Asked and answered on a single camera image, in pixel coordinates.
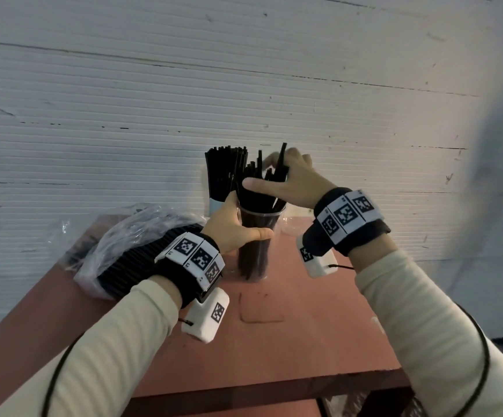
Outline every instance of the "beige sleeve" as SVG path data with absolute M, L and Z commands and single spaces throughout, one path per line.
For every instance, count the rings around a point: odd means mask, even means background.
M 49 416 L 119 416 L 178 309 L 156 283 L 142 281 L 76 343 L 54 388 Z M 39 417 L 61 352 L 0 406 L 0 417 Z
M 397 251 L 356 276 L 412 388 L 431 417 L 452 417 L 483 370 L 474 325 L 406 253 Z M 503 354 L 491 351 L 489 379 L 469 416 L 503 416 Z

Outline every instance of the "clear plastic cup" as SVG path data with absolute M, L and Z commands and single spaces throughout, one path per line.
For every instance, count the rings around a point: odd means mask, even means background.
M 240 278 L 248 282 L 261 281 L 268 274 L 269 255 L 272 254 L 280 236 L 280 225 L 277 225 L 284 209 L 280 212 L 257 213 L 247 211 L 240 206 L 242 225 L 248 228 L 266 227 L 275 232 L 271 239 L 251 241 L 238 251 L 238 272 Z

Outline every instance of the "hand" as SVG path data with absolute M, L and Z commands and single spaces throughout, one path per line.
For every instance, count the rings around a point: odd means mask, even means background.
M 279 153 L 273 152 L 263 161 L 263 169 L 274 167 L 279 160 Z M 336 187 L 312 167 L 310 155 L 302 155 L 296 148 L 288 149 L 284 154 L 284 165 L 290 169 L 286 182 L 245 178 L 242 185 L 245 189 L 265 195 L 279 197 L 286 202 L 313 209 L 323 195 Z
M 201 231 L 215 240 L 221 254 L 236 250 L 250 241 L 266 240 L 275 235 L 270 228 L 242 227 L 238 221 L 237 207 L 238 197 L 236 192 L 231 192 Z

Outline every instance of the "table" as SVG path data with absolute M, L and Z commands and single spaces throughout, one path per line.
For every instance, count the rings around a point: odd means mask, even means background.
M 338 261 L 348 264 L 340 255 Z M 177 325 L 126 416 L 183 415 L 409 385 L 374 313 L 341 269 L 311 279 L 283 235 L 269 277 L 221 287 L 231 302 L 212 343 Z M 234 256 L 226 258 L 234 266 Z M 0 323 L 0 403 L 113 303 L 86 296 L 55 265 Z

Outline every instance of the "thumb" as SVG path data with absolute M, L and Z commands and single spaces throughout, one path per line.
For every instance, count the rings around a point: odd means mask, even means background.
M 274 197 L 280 197 L 279 195 L 283 191 L 284 184 L 285 183 L 252 177 L 244 178 L 244 180 L 242 181 L 242 186 L 244 187 L 244 189 Z
M 246 228 L 244 233 L 245 242 L 261 241 L 275 236 L 275 232 L 270 228 Z

